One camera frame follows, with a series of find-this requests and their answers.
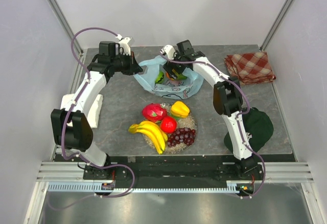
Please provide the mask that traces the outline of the light blue plastic bag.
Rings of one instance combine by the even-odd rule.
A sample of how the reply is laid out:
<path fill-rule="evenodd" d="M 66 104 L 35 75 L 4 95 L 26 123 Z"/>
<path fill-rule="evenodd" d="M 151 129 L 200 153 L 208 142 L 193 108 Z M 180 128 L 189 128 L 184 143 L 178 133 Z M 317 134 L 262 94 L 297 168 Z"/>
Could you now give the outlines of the light blue plastic bag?
<path fill-rule="evenodd" d="M 183 74 L 187 77 L 186 80 L 170 80 L 166 76 L 163 65 L 167 62 L 161 56 L 156 56 L 153 59 L 145 60 L 139 63 L 143 69 L 142 74 L 135 74 L 134 78 L 143 87 L 143 89 L 151 94 L 170 98 L 170 99 L 187 99 L 196 94 L 204 81 L 204 78 L 190 68 L 186 68 Z M 162 84 L 155 84 L 155 80 L 162 71 L 165 79 Z"/>

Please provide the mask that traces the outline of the yellow fake bell pepper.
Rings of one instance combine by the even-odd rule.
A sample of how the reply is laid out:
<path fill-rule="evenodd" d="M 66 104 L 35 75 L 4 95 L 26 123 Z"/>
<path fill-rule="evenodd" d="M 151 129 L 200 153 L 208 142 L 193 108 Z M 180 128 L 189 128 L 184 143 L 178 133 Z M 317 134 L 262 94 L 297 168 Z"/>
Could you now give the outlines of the yellow fake bell pepper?
<path fill-rule="evenodd" d="M 182 101 L 176 101 L 171 106 L 170 111 L 172 115 L 180 118 L 186 118 L 190 113 L 189 107 L 186 104 L 184 104 Z"/>

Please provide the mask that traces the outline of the red fake dragon fruit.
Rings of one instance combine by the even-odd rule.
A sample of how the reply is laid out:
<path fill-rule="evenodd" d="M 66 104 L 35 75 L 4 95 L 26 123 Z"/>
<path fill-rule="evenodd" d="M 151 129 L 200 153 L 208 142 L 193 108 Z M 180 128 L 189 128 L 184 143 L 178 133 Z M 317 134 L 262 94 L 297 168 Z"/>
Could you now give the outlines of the red fake dragon fruit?
<path fill-rule="evenodd" d="M 142 110 L 143 117 L 151 122 L 157 123 L 162 121 L 167 115 L 167 110 L 161 104 L 151 103 L 146 105 Z"/>

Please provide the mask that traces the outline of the red fake tomato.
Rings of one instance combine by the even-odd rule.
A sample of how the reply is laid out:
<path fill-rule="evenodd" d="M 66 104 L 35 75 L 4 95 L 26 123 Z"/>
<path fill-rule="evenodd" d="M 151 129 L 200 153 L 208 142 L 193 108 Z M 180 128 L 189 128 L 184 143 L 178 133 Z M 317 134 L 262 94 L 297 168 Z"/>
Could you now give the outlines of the red fake tomato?
<path fill-rule="evenodd" d="M 160 124 L 160 129 L 168 134 L 173 133 L 177 128 L 177 121 L 170 117 L 170 116 L 166 116 Z"/>

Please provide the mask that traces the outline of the yellow fake banana bunch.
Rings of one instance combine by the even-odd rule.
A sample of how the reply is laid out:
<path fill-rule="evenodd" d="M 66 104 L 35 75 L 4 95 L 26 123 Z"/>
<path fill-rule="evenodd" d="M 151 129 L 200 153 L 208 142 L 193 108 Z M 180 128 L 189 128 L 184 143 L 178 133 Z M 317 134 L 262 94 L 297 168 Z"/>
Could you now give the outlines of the yellow fake banana bunch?
<path fill-rule="evenodd" d="M 132 134 L 141 133 L 146 135 L 152 141 L 155 149 L 160 155 L 162 155 L 166 149 L 166 141 L 168 140 L 168 136 L 154 122 L 144 120 L 139 124 L 132 124 L 129 127 L 128 132 Z"/>

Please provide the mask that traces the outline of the dark purple fake grapes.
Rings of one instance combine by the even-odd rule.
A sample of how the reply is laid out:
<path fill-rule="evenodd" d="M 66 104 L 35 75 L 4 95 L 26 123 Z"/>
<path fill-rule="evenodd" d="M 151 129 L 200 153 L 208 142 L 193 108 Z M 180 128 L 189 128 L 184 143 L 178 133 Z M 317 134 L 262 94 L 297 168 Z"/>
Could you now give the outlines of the dark purple fake grapes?
<path fill-rule="evenodd" d="M 174 147 L 177 145 L 190 146 L 195 142 L 196 130 L 191 128 L 178 128 L 172 134 L 168 136 L 166 142 L 168 147 Z"/>

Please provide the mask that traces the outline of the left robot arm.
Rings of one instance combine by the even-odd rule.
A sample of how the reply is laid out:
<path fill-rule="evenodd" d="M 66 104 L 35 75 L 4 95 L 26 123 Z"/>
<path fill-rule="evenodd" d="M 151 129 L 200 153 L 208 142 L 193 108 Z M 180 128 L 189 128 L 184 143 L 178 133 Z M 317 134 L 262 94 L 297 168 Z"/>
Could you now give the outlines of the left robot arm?
<path fill-rule="evenodd" d="M 86 163 L 84 170 L 95 173 L 101 180 L 108 179 L 113 169 L 108 154 L 94 143 L 87 116 L 98 94 L 115 73 L 132 76 L 143 71 L 130 44 L 130 37 L 119 42 L 100 42 L 99 52 L 86 67 L 84 80 L 73 98 L 62 109 L 51 112 L 54 140 L 61 146 L 63 158 L 81 158 Z"/>

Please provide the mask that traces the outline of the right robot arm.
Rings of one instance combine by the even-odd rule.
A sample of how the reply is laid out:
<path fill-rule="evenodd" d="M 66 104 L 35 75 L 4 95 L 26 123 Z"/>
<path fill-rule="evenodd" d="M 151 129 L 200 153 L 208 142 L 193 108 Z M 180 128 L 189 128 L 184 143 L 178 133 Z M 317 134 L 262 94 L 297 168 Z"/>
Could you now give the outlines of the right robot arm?
<path fill-rule="evenodd" d="M 166 59 L 164 69 L 169 76 L 176 79 L 186 68 L 202 76 L 213 87 L 213 106 L 222 116 L 232 143 L 232 153 L 236 159 L 234 174 L 240 180 L 252 175 L 257 167 L 252 148 L 243 123 L 243 114 L 250 110 L 242 108 L 245 94 L 237 78 L 232 78 L 218 68 L 201 51 L 195 51 L 189 40 L 177 44 L 177 49 L 166 45 L 160 50 L 160 55 Z"/>

